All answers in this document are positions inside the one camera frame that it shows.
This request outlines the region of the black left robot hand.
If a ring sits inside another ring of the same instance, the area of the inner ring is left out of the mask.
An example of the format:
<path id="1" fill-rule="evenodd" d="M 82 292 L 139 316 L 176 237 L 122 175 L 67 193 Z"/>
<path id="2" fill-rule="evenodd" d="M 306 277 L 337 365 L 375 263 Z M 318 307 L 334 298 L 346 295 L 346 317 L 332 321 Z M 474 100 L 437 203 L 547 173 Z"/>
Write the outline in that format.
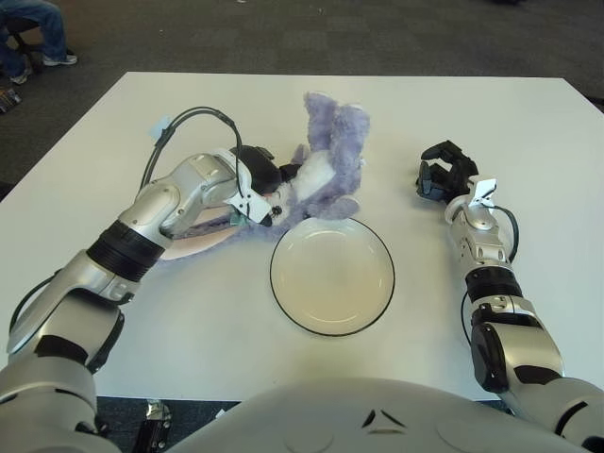
<path id="1" fill-rule="evenodd" d="M 235 193 L 227 202 L 232 225 L 249 225 L 276 236 L 300 221 L 301 196 L 295 184 L 300 162 L 277 166 L 267 149 L 253 145 L 233 147 L 229 153 L 236 177 Z"/>

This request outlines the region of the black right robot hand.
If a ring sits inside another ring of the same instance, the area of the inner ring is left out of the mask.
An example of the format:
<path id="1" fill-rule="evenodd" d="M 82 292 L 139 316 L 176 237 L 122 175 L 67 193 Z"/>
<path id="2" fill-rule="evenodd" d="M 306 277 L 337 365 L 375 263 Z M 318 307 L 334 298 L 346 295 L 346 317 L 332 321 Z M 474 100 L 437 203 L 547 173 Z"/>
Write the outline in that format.
<path id="1" fill-rule="evenodd" d="M 475 162 L 451 141 L 437 143 L 421 154 L 416 193 L 425 199 L 445 202 L 470 193 L 468 181 L 478 174 Z"/>

